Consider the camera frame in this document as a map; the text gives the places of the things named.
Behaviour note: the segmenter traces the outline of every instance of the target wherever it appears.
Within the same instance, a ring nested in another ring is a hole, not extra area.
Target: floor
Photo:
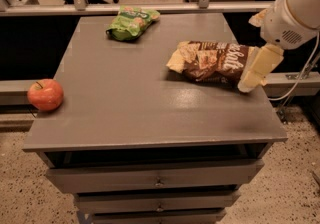
[[[312,176],[320,168],[319,132],[298,104],[286,111],[288,141],[268,151],[265,167],[240,188],[241,197],[219,224],[320,223],[320,190]],[[38,156],[21,150],[33,120],[30,113],[0,114],[0,223],[89,224],[72,196],[46,179]]]

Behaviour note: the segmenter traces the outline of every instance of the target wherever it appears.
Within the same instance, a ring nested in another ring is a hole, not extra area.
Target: white robot
[[[314,37],[319,40],[320,0],[276,0],[256,15],[267,42],[249,57],[238,88],[250,92],[283,60],[283,51],[296,49]]]

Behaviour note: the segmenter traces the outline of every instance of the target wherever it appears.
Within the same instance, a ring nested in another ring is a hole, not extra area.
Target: tabletop
[[[219,13],[164,14],[134,42],[109,38],[112,16],[82,17],[55,79],[64,102],[39,112],[25,151],[284,141],[261,87],[249,94],[196,84],[166,63],[181,41],[236,39]]]

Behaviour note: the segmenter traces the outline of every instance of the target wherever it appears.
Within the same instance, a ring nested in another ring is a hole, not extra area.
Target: table
[[[222,14],[162,15],[135,42],[83,17],[55,79],[63,105],[39,113],[24,151],[94,223],[209,224],[286,133],[262,88],[195,84],[166,63],[185,40],[236,42]]]

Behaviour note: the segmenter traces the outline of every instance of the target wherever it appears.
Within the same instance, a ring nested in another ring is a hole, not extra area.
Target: red apple
[[[63,89],[61,85],[53,79],[42,79],[28,90],[29,102],[37,109],[51,111],[60,106],[63,100]]]

